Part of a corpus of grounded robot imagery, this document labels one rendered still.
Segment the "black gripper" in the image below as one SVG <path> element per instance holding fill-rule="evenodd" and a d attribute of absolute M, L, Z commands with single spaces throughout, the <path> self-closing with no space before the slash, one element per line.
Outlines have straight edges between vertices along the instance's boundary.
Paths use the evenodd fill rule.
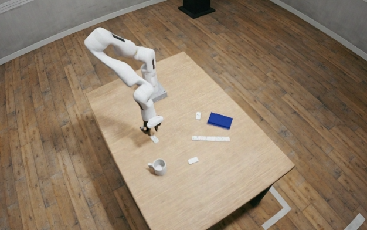
<path fill-rule="evenodd" d="M 148 127 L 147 127 L 147 123 L 148 123 L 148 121 L 144 121 L 144 120 L 143 120 L 143 122 L 144 122 L 144 124 L 143 124 L 143 126 L 142 126 L 142 127 L 140 127 L 140 130 L 141 130 L 143 133 L 148 134 L 149 136 L 151 136 L 151 132 L 150 132 L 151 128 L 149 128 L 149 129 L 148 129 Z M 155 128 L 155 131 L 156 131 L 156 132 L 158 132 L 158 126 L 160 126 L 160 125 L 161 125 L 161 123 L 159 123 L 159 124 L 157 124 L 156 126 L 154 126 L 154 128 Z M 145 127 L 146 127 L 146 130 L 145 130 Z"/>

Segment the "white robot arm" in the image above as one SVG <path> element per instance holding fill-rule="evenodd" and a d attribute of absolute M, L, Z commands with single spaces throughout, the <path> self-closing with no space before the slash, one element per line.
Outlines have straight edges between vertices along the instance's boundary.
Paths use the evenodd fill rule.
<path fill-rule="evenodd" d="M 135 84 L 139 86 L 134 92 L 133 98 L 140 107 L 142 119 L 148 121 L 148 128 L 152 128 L 164 120 L 162 116 L 156 116 L 153 101 L 150 99 L 158 91 L 154 50 L 135 46 L 131 41 L 116 36 L 103 28 L 95 29 L 86 38 L 84 44 L 96 58 L 109 67 L 128 87 Z M 126 63 L 108 57 L 103 52 L 108 45 L 113 45 L 114 52 L 118 56 L 147 63 L 147 65 L 143 64 L 141 66 L 142 78 Z"/>

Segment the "grey mug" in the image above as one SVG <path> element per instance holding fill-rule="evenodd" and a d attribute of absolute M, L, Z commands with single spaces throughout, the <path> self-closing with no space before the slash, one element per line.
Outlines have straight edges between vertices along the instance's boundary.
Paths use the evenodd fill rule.
<path fill-rule="evenodd" d="M 154 165 L 154 167 L 153 167 L 153 165 Z M 166 174 L 167 168 L 166 168 L 166 163 L 163 159 L 157 159 L 153 163 L 148 163 L 148 166 L 149 166 L 149 168 L 154 169 L 156 175 L 162 176 L 162 175 Z"/>

